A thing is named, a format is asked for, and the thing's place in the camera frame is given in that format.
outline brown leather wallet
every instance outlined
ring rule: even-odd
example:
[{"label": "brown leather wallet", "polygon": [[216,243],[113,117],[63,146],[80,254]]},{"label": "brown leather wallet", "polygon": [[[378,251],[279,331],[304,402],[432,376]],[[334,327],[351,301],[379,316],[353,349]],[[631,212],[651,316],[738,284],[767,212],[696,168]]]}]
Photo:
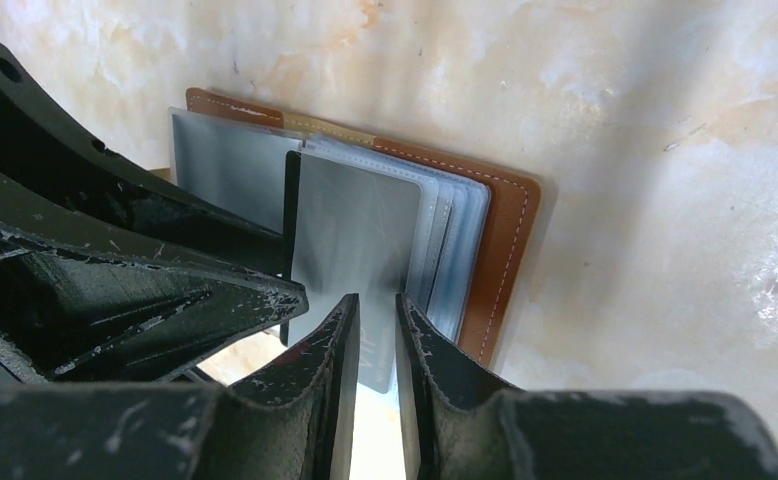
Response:
[{"label": "brown leather wallet", "polygon": [[468,305],[457,342],[482,365],[492,360],[507,301],[519,264],[539,213],[542,188],[532,177],[424,147],[352,130],[317,118],[218,95],[199,88],[186,90],[191,112],[251,124],[307,133],[323,133],[341,141],[474,179],[491,192],[480,240]]}]

